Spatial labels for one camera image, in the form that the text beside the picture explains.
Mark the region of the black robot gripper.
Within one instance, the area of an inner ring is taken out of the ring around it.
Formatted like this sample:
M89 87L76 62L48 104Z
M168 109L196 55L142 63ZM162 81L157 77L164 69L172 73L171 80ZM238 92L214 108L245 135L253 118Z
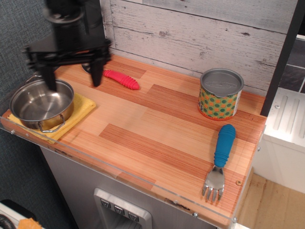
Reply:
M93 86L102 81L104 65L110 61L111 41L104 36L86 34L79 21L51 23L52 32L45 38L26 45L26 65L39 72L51 91L57 91L53 67L89 63Z

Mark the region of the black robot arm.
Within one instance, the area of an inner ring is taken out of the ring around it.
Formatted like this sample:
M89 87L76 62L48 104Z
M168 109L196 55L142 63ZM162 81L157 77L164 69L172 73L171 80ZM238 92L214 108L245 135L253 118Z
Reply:
M52 33L24 47L28 68L40 73L52 91L57 90L54 69L62 65L88 64L93 86L101 84L103 67L111 59L111 41L103 34L82 31L89 5L88 0L47 0L42 12L52 24Z

